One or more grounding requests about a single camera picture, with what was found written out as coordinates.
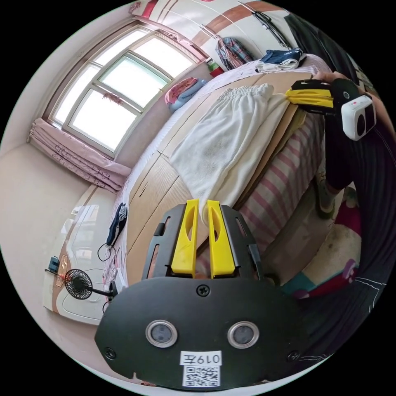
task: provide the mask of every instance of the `plaid shirt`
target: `plaid shirt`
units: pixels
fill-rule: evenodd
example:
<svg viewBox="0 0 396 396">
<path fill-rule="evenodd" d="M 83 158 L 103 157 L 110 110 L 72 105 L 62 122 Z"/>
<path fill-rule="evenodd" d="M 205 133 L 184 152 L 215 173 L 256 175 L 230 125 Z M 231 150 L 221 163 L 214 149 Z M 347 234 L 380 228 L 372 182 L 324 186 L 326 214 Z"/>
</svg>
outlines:
<svg viewBox="0 0 396 396">
<path fill-rule="evenodd" d="M 216 52 L 227 70 L 254 61 L 252 54 L 238 40 L 231 37 L 219 37 Z"/>
</svg>

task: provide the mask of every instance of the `floral curtain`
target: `floral curtain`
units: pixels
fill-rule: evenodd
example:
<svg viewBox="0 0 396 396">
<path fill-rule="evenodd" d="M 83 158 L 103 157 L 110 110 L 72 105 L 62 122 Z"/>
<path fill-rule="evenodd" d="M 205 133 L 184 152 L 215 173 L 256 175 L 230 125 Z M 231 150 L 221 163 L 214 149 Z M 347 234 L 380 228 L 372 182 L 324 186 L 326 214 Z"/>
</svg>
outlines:
<svg viewBox="0 0 396 396">
<path fill-rule="evenodd" d="M 41 118 L 34 121 L 29 141 L 58 164 L 112 193 L 117 193 L 122 188 L 131 173 L 130 168 L 108 159 Z"/>
</svg>

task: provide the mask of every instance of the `window frame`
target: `window frame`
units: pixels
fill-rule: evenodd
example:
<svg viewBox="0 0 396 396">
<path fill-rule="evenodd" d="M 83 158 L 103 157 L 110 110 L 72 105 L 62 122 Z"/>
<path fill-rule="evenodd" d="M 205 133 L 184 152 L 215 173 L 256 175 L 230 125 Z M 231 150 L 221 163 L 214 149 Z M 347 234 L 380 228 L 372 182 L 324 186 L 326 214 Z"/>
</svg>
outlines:
<svg viewBox="0 0 396 396">
<path fill-rule="evenodd" d="M 144 37 L 141 37 L 140 39 L 136 40 L 134 43 L 131 45 L 128 45 L 126 48 L 124 48 L 122 51 L 117 53 L 116 56 L 114 56 L 110 61 L 108 61 L 107 64 L 105 65 L 99 65 L 98 63 L 95 62 L 95 59 L 98 58 L 101 54 L 103 54 L 106 50 L 108 50 L 113 44 L 117 43 L 119 40 L 121 40 L 123 37 L 131 34 L 134 30 L 142 30 L 146 31 L 147 34 Z M 138 125 L 138 123 L 141 121 L 141 119 L 145 116 L 147 111 L 150 110 L 150 108 L 160 99 L 160 97 L 170 88 L 170 86 L 174 83 L 175 80 L 178 79 L 180 75 L 183 73 L 187 73 L 190 69 L 195 68 L 200 62 L 202 62 L 202 59 L 199 59 L 198 56 L 195 54 L 189 52 L 186 48 L 181 46 L 180 44 L 176 43 L 173 41 L 171 38 L 166 36 L 165 34 L 161 33 L 160 29 L 156 26 L 151 26 L 148 24 L 144 24 L 141 22 L 136 22 L 134 21 L 132 24 L 129 24 L 128 26 L 119 29 L 121 31 L 118 34 L 112 34 L 112 38 L 109 39 L 106 42 L 105 45 L 97 45 L 95 46 L 87 55 L 86 57 L 83 58 L 83 61 L 79 62 L 78 65 L 76 65 L 70 73 L 73 73 L 72 77 L 69 79 L 69 81 L 66 84 L 61 84 L 61 86 L 57 90 L 57 98 L 55 99 L 54 96 L 51 98 L 49 105 L 46 108 L 45 111 L 45 118 L 55 127 L 69 133 L 70 135 L 76 137 L 77 139 L 85 142 L 92 148 L 96 149 L 97 151 L 101 152 L 103 155 L 110 159 L 115 159 L 120 152 L 121 148 L 125 144 L 125 142 L 129 139 L 131 134 L 133 133 L 133 130 L 135 127 Z M 141 55 L 138 55 L 137 53 L 134 52 L 134 49 L 137 47 L 141 46 L 145 42 L 151 40 L 152 38 L 157 38 L 161 41 L 163 41 L 165 44 L 170 45 L 172 49 L 178 51 L 181 55 L 185 56 L 186 58 L 190 59 L 191 62 L 193 63 L 191 67 L 187 68 L 184 70 L 179 76 L 172 77 L 169 73 L 167 73 L 165 70 L 160 68 L 159 66 L 155 65 L 153 62 L 149 61 L 148 59 L 144 58 Z M 111 71 L 112 68 L 117 66 L 117 63 L 122 60 L 122 58 L 128 57 L 132 59 L 135 62 L 138 62 L 145 67 L 148 67 L 148 69 L 153 72 L 154 74 L 158 75 L 161 79 L 164 79 L 167 81 L 167 84 L 162 88 L 159 89 L 158 93 L 149 101 L 146 106 L 142 107 L 138 103 L 134 102 L 133 100 L 127 98 L 125 95 L 121 94 L 120 92 L 117 92 L 115 89 L 110 88 L 106 84 L 102 83 L 100 79 L 107 73 Z M 73 85 L 78 81 L 82 73 L 86 70 L 86 68 L 89 66 L 95 66 L 99 68 L 98 72 L 96 75 L 91 79 L 90 83 L 87 84 L 87 86 L 84 88 L 84 90 L 81 92 L 75 103 L 73 104 L 72 108 L 70 109 L 65 121 L 61 123 L 60 120 L 57 120 L 55 118 L 55 113 L 59 109 L 59 107 L 62 104 L 62 101 L 65 99 L 67 92 L 73 87 Z M 117 147 L 112 150 L 105 144 L 99 142 L 97 139 L 94 137 L 89 136 L 88 134 L 84 133 L 83 131 L 78 130 L 76 127 L 71 127 L 70 125 L 73 123 L 74 119 L 78 115 L 79 109 L 83 106 L 85 101 L 88 99 L 89 95 L 88 93 L 91 91 L 97 91 L 101 94 L 111 92 L 117 95 L 119 98 L 122 99 L 122 103 L 120 104 L 124 108 L 126 108 L 128 111 L 130 111 L 132 114 L 136 115 L 136 118 L 133 120 L 129 128 L 126 130 L 125 134 L 123 135 L 122 139 L 120 140 L 119 144 Z"/>
</svg>

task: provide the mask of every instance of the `white camera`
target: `white camera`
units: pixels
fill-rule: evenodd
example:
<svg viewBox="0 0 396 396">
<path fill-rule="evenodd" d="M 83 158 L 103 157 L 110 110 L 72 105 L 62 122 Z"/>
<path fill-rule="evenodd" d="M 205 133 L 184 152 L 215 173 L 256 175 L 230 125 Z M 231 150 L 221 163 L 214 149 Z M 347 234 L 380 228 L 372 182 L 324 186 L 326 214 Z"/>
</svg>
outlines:
<svg viewBox="0 0 396 396">
<path fill-rule="evenodd" d="M 343 104 L 341 118 L 344 133 L 355 141 L 365 136 L 377 123 L 374 104 L 367 95 Z"/>
</svg>

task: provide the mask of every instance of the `black fan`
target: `black fan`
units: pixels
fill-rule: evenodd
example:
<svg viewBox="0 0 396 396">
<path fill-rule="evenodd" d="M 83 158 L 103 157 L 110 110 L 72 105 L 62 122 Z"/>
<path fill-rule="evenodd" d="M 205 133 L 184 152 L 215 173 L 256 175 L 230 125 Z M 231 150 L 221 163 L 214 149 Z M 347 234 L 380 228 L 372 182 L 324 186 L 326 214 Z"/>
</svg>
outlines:
<svg viewBox="0 0 396 396">
<path fill-rule="evenodd" d="M 117 295 L 116 284 L 112 280 L 108 292 L 94 289 L 90 277 L 80 269 L 71 269 L 65 274 L 65 287 L 69 294 L 77 300 L 86 300 L 92 293 L 108 297 L 111 301 Z"/>
</svg>

